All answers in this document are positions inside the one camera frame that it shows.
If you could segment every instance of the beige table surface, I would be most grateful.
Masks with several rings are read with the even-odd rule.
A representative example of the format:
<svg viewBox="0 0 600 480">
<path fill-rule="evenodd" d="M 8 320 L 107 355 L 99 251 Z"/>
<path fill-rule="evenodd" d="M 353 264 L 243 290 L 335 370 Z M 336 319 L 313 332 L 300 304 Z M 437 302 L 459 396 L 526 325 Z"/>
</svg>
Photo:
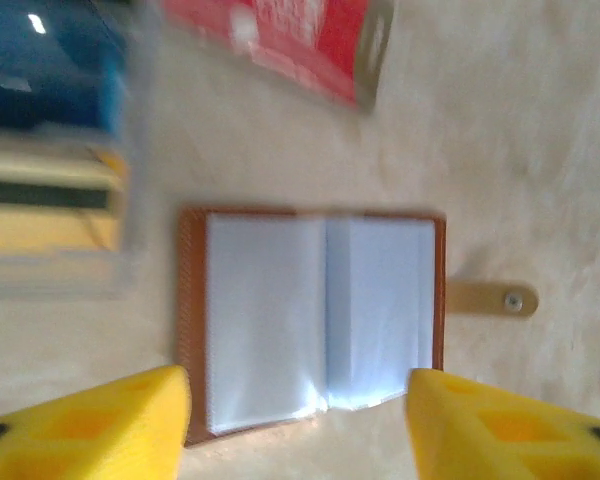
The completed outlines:
<svg viewBox="0 0 600 480">
<path fill-rule="evenodd" d="M 375 114 L 231 67 L 167 31 L 147 249 L 108 301 L 0 301 L 0 413 L 172 359 L 175 205 L 430 206 L 448 269 L 524 279 L 527 323 L 449 317 L 446 367 L 600 416 L 600 1 L 402 0 Z M 183 456 L 182 479 L 413 479 L 402 402 Z"/>
</svg>

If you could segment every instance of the white page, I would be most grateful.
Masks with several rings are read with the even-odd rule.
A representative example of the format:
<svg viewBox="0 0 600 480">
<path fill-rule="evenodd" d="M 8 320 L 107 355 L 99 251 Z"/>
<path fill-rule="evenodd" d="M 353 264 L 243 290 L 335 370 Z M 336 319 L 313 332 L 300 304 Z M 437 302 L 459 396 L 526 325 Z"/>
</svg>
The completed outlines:
<svg viewBox="0 0 600 480">
<path fill-rule="evenodd" d="M 434 225 L 334 219 L 327 231 L 329 405 L 376 405 L 406 392 L 410 369 L 431 364 L 420 359 L 432 352 Z"/>
<path fill-rule="evenodd" d="M 324 409 L 324 220 L 212 215 L 207 231 L 210 431 Z"/>
</svg>

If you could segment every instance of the card holder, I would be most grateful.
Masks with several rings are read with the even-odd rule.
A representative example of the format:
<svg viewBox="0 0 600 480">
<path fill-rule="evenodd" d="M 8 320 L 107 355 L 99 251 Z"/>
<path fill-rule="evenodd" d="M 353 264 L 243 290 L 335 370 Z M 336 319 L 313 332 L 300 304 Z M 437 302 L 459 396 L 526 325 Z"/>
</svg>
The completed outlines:
<svg viewBox="0 0 600 480">
<path fill-rule="evenodd" d="M 442 368 L 444 219 L 410 212 L 187 208 L 178 361 L 189 445 L 375 405 Z"/>
</svg>

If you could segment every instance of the red box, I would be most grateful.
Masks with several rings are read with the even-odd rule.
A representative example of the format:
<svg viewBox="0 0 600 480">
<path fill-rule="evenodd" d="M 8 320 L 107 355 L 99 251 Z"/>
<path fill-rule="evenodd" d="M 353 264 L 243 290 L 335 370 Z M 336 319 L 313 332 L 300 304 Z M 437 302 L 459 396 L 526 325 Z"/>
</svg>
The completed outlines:
<svg viewBox="0 0 600 480">
<path fill-rule="evenodd" d="M 376 99 L 389 0 L 164 0 L 167 18 L 362 110 Z"/>
</svg>

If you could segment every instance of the brown leather cover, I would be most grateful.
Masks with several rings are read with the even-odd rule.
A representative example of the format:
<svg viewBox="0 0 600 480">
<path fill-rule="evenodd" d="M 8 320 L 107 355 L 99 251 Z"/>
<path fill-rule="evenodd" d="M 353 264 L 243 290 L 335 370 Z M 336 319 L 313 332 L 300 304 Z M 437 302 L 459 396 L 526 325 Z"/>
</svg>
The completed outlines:
<svg viewBox="0 0 600 480">
<path fill-rule="evenodd" d="M 435 225 L 435 306 L 433 319 L 433 368 L 442 370 L 445 315 L 446 219 L 443 215 L 418 211 L 381 210 L 299 210 L 287 207 L 184 207 L 178 219 L 178 289 L 176 358 L 185 367 L 191 387 L 191 419 L 186 446 L 216 438 L 207 429 L 206 397 L 206 283 L 207 216 L 209 214 L 244 216 L 338 216 L 404 218 L 430 220 Z"/>
</svg>

